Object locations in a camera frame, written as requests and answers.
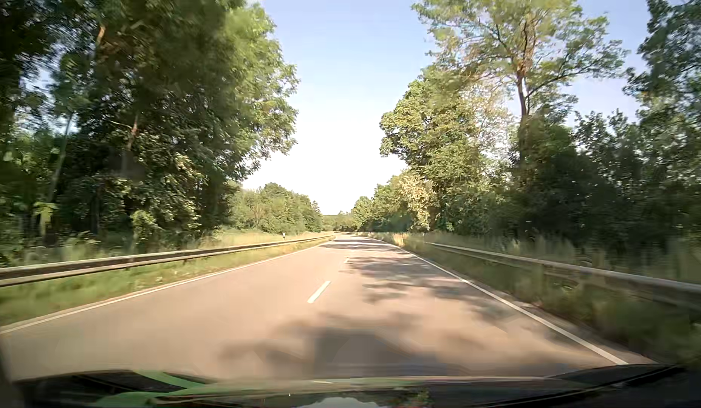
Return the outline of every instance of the forest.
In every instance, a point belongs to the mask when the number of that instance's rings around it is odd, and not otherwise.
[[[638,71],[573,0],[413,5],[435,60],[381,117],[379,149],[408,167],[331,228],[701,248],[701,0],[647,5]],[[584,78],[626,79],[636,117],[574,111]]]
[[[296,142],[273,30],[244,0],[0,1],[0,266],[76,240],[320,231],[307,196],[241,187]]]

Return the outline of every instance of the metal guardrail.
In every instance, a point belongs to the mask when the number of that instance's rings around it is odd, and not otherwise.
[[[472,256],[497,264],[523,269],[541,269],[542,273],[548,276],[571,280],[579,284],[590,284],[613,291],[621,291],[648,300],[701,311],[701,284],[608,271],[588,266],[564,264],[562,262],[545,261],[543,259],[508,255],[506,253],[479,250],[470,247],[449,246],[439,243],[426,244],[438,247],[440,250],[447,252]]]
[[[71,277],[97,272],[128,269],[135,266],[163,264],[166,262],[188,261],[207,256],[225,255],[228,253],[266,247],[285,246],[295,243],[306,243],[333,237],[335,235],[314,236],[299,240],[273,241],[271,243],[246,244],[212,249],[175,250],[171,252],[144,253],[140,255],[111,256],[110,258],[86,259],[84,261],[55,262],[53,264],[36,264],[28,266],[11,266],[0,268],[0,287],[16,284],[39,282],[62,277]]]

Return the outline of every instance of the road marking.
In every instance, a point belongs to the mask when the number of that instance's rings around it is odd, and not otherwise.
[[[576,335],[572,334],[571,332],[566,331],[566,330],[563,329],[563,328],[560,328],[559,326],[555,325],[555,324],[552,323],[551,321],[547,321],[547,320],[545,320],[545,319],[543,319],[543,318],[537,316],[537,315],[534,314],[534,313],[530,313],[530,312],[528,312],[528,311],[522,309],[521,307],[515,305],[514,303],[509,302],[509,301],[507,301],[506,299],[501,298],[500,296],[498,296],[498,295],[496,295],[496,294],[494,294],[494,293],[492,293],[492,292],[490,292],[490,291],[487,291],[486,289],[480,287],[478,284],[475,284],[475,283],[473,283],[473,282],[470,282],[470,281],[464,279],[463,277],[460,277],[459,275],[457,275],[457,274],[455,274],[455,273],[453,273],[453,272],[449,272],[449,271],[447,271],[446,269],[442,268],[441,266],[438,266],[438,265],[434,264],[433,262],[428,261],[426,258],[422,258],[421,256],[418,256],[418,255],[416,255],[416,254],[414,254],[414,253],[412,253],[412,252],[408,252],[407,250],[405,250],[405,249],[403,249],[403,248],[401,248],[401,247],[399,247],[399,246],[395,246],[395,247],[400,248],[400,250],[402,250],[403,252],[405,252],[405,253],[407,253],[407,254],[409,254],[409,255],[412,255],[412,256],[417,257],[418,259],[422,260],[423,262],[426,262],[428,265],[434,266],[436,269],[438,269],[438,270],[440,270],[440,271],[443,271],[443,272],[445,272],[445,273],[447,273],[447,274],[450,274],[451,276],[453,276],[454,278],[460,280],[461,282],[466,283],[467,285],[472,286],[473,288],[475,288],[475,289],[477,289],[477,290],[479,290],[479,291],[482,291],[482,292],[486,293],[487,295],[491,296],[492,298],[496,299],[497,301],[500,301],[501,303],[504,303],[505,305],[511,307],[512,309],[514,309],[514,310],[516,310],[516,311],[519,311],[519,312],[522,312],[523,314],[527,315],[528,317],[531,317],[532,319],[534,319],[534,320],[538,321],[539,323],[541,323],[541,324],[547,326],[548,328],[553,329],[554,331],[556,331],[557,333],[559,333],[559,334],[561,334],[561,335],[567,337],[568,339],[571,339],[571,340],[573,340],[574,342],[580,344],[581,346],[586,347],[586,348],[590,349],[591,351],[594,351],[595,353],[599,354],[600,356],[602,356],[602,357],[608,359],[609,361],[614,362],[616,365],[627,365],[627,364],[629,364],[627,361],[621,359],[620,357],[617,357],[617,356],[615,356],[615,355],[613,355],[613,354],[611,354],[611,353],[609,353],[609,352],[603,350],[602,348],[599,348],[599,347],[595,346],[594,344],[590,343],[589,341],[584,340],[584,339],[580,338],[579,336],[576,336]]]
[[[323,285],[320,286],[320,287],[318,288],[318,290],[315,291],[315,293],[313,293],[313,295],[309,297],[308,303],[312,303],[312,302],[314,302],[314,301],[317,301],[318,298],[320,297],[320,294],[321,294],[323,291],[325,291],[325,288],[328,287],[329,284],[330,284],[330,281],[329,281],[329,280],[325,281],[325,283],[323,283]]]
[[[317,247],[319,247],[319,246],[313,246],[313,247],[301,249],[301,250],[299,250],[299,251],[295,251],[295,252],[291,252],[291,253],[286,253],[286,254],[284,254],[284,255],[275,256],[275,257],[273,257],[273,258],[264,259],[264,260],[262,260],[262,261],[253,262],[253,263],[247,264],[247,265],[235,266],[234,268],[225,269],[224,271],[214,272],[214,273],[210,273],[210,274],[206,274],[206,275],[201,275],[200,277],[191,278],[191,279],[189,279],[189,280],[183,280],[183,281],[181,281],[181,282],[176,282],[176,283],[167,284],[167,285],[165,285],[165,286],[160,286],[160,287],[157,287],[157,288],[155,288],[155,289],[151,289],[150,291],[134,293],[134,294],[132,294],[132,295],[126,295],[126,296],[123,296],[123,297],[121,297],[121,298],[114,299],[114,300],[111,300],[111,301],[101,301],[101,302],[99,302],[99,303],[94,303],[93,305],[86,306],[86,307],[81,308],[81,309],[71,310],[71,311],[67,311],[67,312],[65,312],[65,313],[60,313],[60,312],[59,312],[59,314],[55,314],[54,316],[47,317],[46,319],[40,319],[40,320],[30,321],[29,323],[25,323],[24,325],[18,325],[18,326],[15,326],[15,327],[10,327],[10,326],[8,326],[7,329],[0,329],[0,335],[4,335],[4,334],[10,333],[10,332],[14,332],[14,331],[17,331],[17,330],[20,330],[20,329],[29,328],[30,326],[39,325],[40,323],[45,323],[45,322],[47,322],[47,321],[60,319],[61,317],[70,316],[70,315],[72,315],[72,314],[78,314],[78,313],[80,313],[80,312],[82,312],[82,311],[87,311],[87,310],[92,310],[92,309],[98,309],[98,308],[101,307],[101,306],[106,306],[106,305],[110,305],[110,304],[112,304],[112,303],[117,303],[117,302],[121,302],[121,301],[127,301],[128,299],[133,299],[133,298],[137,298],[137,297],[139,297],[139,296],[148,295],[149,293],[164,291],[164,289],[169,289],[170,287],[179,286],[180,284],[192,283],[192,282],[195,282],[195,281],[197,281],[197,280],[203,280],[203,279],[207,279],[208,277],[213,277],[213,276],[217,276],[217,275],[220,275],[220,274],[225,274],[225,273],[227,273],[227,272],[236,271],[237,269],[242,269],[242,268],[247,268],[247,267],[249,267],[249,266],[264,264],[265,262],[274,261],[274,260],[276,260],[276,259],[284,258],[284,257],[290,256],[290,255],[295,255],[296,253],[305,252],[305,251],[307,251],[307,250],[311,250],[311,249],[314,249],[314,248],[317,248]]]

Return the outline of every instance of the blue sky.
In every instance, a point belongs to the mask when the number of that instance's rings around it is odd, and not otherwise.
[[[348,211],[361,195],[400,173],[403,162],[381,158],[381,115],[392,110],[409,82],[431,62],[426,28],[410,9],[412,0],[262,0],[277,24],[275,37],[286,61],[297,66],[300,86],[291,97],[297,144],[273,155],[244,186],[274,181],[314,199],[325,214]],[[585,14],[608,13],[609,38],[631,50],[627,65],[643,63],[636,49],[645,39],[644,0],[581,0]],[[622,93],[625,80],[578,80],[582,113],[634,116],[636,103]]]

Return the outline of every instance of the road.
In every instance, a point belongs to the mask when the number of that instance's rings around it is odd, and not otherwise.
[[[615,364],[606,352],[645,361],[604,346],[600,354],[359,236],[99,305],[2,329],[9,375],[549,376]]]

